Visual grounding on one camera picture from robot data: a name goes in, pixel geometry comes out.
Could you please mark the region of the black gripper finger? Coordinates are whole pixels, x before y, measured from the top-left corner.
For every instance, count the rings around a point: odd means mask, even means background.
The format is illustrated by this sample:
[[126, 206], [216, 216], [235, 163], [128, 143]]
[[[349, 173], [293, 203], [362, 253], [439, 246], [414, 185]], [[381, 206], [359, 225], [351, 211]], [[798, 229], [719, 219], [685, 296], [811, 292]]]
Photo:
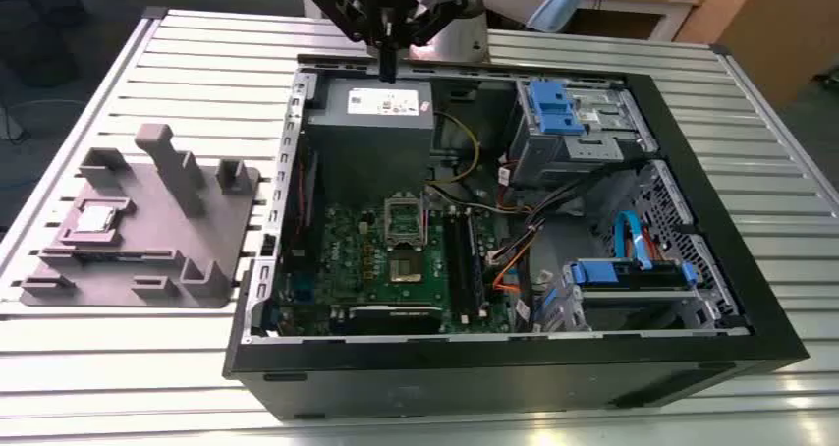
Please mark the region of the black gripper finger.
[[387, 24], [387, 83], [397, 80], [399, 51], [411, 46], [426, 46], [445, 27], [465, 13], [469, 0], [453, 0], [434, 5], [418, 16], [410, 17], [407, 1], [391, 9]]
[[363, 42], [379, 59], [379, 79], [390, 81], [390, 43], [382, 0], [311, 0], [353, 42]]

